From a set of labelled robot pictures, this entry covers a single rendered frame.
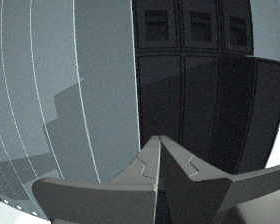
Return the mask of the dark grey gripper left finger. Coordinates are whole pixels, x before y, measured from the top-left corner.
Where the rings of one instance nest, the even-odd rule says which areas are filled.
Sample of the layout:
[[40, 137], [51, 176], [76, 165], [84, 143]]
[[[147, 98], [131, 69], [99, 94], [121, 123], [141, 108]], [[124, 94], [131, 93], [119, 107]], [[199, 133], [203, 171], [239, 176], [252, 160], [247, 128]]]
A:
[[152, 136], [134, 160], [107, 183], [46, 177], [32, 192], [50, 221], [154, 224], [161, 143]]

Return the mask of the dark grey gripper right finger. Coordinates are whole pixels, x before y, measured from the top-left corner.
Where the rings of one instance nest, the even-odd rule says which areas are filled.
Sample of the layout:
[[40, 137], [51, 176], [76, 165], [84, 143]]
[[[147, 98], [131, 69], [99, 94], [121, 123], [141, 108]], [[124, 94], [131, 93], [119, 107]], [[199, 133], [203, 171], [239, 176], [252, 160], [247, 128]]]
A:
[[280, 190], [280, 164], [232, 175], [159, 136], [160, 171], [172, 224], [221, 224], [228, 211]]

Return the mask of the black server rack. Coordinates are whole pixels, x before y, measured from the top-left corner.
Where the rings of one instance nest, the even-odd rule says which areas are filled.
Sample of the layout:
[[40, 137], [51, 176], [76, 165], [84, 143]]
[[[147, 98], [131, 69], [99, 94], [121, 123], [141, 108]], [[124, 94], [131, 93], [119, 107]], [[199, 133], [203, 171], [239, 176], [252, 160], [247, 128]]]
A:
[[0, 0], [10, 207], [50, 221], [36, 180], [107, 183], [152, 136], [264, 169], [279, 129], [280, 0]]

